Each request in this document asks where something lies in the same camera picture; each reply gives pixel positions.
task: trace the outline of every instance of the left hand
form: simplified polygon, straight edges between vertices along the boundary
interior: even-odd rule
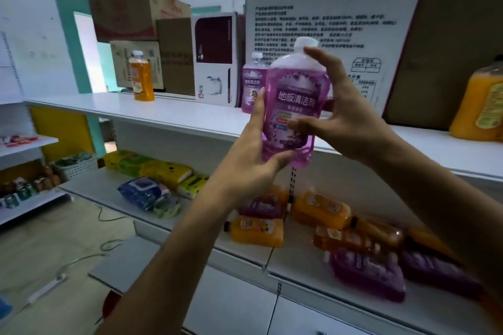
[[[262,88],[248,124],[204,188],[223,199],[229,209],[267,192],[276,174],[295,157],[294,151],[285,151],[275,154],[267,163],[262,161],[264,93]]]

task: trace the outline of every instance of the blue wet wipes package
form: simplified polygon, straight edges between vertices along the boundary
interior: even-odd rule
[[[131,204],[142,210],[150,210],[163,194],[169,193],[166,186],[148,177],[141,177],[121,184],[117,190]]]

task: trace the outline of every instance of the cabinet door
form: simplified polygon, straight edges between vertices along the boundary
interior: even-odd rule
[[[368,335],[368,332],[279,297],[267,335],[284,334]]]
[[[276,295],[206,267],[184,328],[197,335],[266,335]]]

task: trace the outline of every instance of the white bottle cap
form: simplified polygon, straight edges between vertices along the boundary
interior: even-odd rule
[[[293,49],[304,49],[305,46],[318,46],[318,40],[312,37],[298,37],[293,44]]]

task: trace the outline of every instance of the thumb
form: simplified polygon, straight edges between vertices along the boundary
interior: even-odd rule
[[[288,121],[288,128],[303,134],[323,136],[326,121],[315,117],[299,117]]]
[[[273,175],[276,175],[283,168],[285,168],[292,160],[295,158],[297,154],[295,151],[283,151],[282,153],[278,153],[273,155],[264,167],[268,172],[271,172]]]

